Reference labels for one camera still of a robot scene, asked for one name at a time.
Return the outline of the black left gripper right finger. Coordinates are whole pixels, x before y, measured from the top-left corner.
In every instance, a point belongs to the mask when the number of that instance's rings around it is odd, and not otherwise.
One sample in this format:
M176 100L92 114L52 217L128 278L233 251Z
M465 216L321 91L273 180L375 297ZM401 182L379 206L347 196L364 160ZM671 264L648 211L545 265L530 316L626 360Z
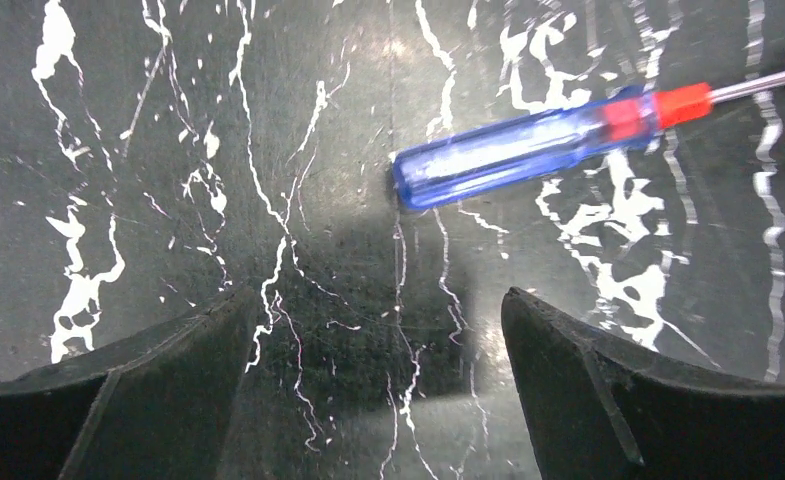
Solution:
M506 349L545 479L785 479L785 385L685 363L511 288Z

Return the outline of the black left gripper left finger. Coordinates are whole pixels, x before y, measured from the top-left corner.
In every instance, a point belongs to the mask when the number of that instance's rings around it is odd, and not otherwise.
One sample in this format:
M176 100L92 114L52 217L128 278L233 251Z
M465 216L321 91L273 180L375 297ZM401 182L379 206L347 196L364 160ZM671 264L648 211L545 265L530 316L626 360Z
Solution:
M250 351L253 291L0 381L0 479L212 479Z

